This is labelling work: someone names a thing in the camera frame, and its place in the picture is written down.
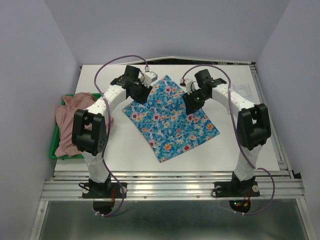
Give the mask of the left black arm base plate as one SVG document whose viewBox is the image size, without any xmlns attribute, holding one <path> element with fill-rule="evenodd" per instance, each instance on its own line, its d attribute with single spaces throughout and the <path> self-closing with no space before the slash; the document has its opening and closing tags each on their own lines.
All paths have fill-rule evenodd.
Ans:
<svg viewBox="0 0 320 240">
<path fill-rule="evenodd" d="M 117 182 L 94 183 L 80 182 L 83 199 L 120 199 L 127 197 L 127 183 L 120 186 Z"/>
</svg>

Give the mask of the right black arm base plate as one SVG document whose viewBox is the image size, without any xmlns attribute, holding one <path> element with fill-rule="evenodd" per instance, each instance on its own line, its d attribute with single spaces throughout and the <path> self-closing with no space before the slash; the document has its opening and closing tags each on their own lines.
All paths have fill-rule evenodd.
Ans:
<svg viewBox="0 0 320 240">
<path fill-rule="evenodd" d="M 261 195 L 256 181 L 217 181 L 213 184 L 216 198 L 259 197 Z"/>
</svg>

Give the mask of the blue floral skirt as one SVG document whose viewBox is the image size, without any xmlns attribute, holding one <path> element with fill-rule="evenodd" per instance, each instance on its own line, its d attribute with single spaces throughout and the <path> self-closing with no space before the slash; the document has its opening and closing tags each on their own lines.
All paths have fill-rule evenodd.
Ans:
<svg viewBox="0 0 320 240">
<path fill-rule="evenodd" d="M 160 163 L 220 134 L 202 109 L 186 113 L 184 93 L 166 75 L 153 85 L 145 104 L 133 101 L 122 110 L 147 140 Z"/>
</svg>

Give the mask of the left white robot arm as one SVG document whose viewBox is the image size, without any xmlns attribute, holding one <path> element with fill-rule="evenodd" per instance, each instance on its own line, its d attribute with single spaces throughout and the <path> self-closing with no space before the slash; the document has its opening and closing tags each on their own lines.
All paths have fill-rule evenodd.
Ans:
<svg viewBox="0 0 320 240">
<path fill-rule="evenodd" d="M 111 113 L 127 98 L 145 104 L 153 88 L 151 83 L 157 79 L 158 75 L 150 71 L 148 66 L 141 73 L 139 68 L 128 65 L 124 74 L 112 80 L 96 102 L 74 113 L 71 142 L 84 157 L 89 170 L 89 183 L 94 185 L 94 191 L 100 197 L 111 193 L 111 184 L 107 182 L 111 174 L 104 165 Z"/>
</svg>

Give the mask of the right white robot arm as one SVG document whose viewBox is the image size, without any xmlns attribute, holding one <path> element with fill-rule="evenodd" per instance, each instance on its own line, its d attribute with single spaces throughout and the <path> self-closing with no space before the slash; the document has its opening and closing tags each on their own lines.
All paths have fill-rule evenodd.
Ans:
<svg viewBox="0 0 320 240">
<path fill-rule="evenodd" d="M 239 157 L 235 170 L 235 180 L 230 182 L 231 192 L 242 195 L 248 190 L 248 183 L 254 178 L 256 162 L 262 146 L 271 137 L 268 107 L 264 103 L 255 104 L 232 90 L 231 78 L 221 70 L 227 80 L 214 79 L 207 69 L 200 70 L 194 77 L 198 88 L 185 75 L 180 85 L 186 88 L 182 96 L 186 114 L 200 110 L 207 100 L 215 100 L 229 112 L 235 139 L 239 147 Z"/>
</svg>

